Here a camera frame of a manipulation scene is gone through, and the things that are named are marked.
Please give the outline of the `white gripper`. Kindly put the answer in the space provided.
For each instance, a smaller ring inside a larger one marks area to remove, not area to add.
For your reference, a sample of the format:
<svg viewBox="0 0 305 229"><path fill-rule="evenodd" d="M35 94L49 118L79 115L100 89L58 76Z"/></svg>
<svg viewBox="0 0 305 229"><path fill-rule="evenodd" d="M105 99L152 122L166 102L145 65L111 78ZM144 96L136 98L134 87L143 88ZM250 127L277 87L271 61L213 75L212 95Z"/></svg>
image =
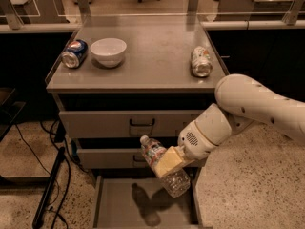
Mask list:
<svg viewBox="0 0 305 229"><path fill-rule="evenodd" d="M194 120L179 134L178 145L171 146L154 166L159 178L179 171L194 159L203 159L219 144L223 135L215 120Z"/></svg>

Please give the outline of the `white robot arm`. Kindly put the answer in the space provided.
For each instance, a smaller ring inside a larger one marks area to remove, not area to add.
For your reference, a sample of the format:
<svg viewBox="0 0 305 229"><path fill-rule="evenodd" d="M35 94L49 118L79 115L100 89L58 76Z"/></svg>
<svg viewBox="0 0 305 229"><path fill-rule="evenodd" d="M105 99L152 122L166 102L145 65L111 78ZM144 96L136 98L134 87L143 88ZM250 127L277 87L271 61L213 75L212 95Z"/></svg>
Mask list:
<svg viewBox="0 0 305 229"><path fill-rule="evenodd" d="M305 103L276 94L243 74L223 77L214 96L215 103L180 132L178 145L169 148L158 161L154 168L158 177L207 157L231 135L255 121L305 143Z"/></svg>

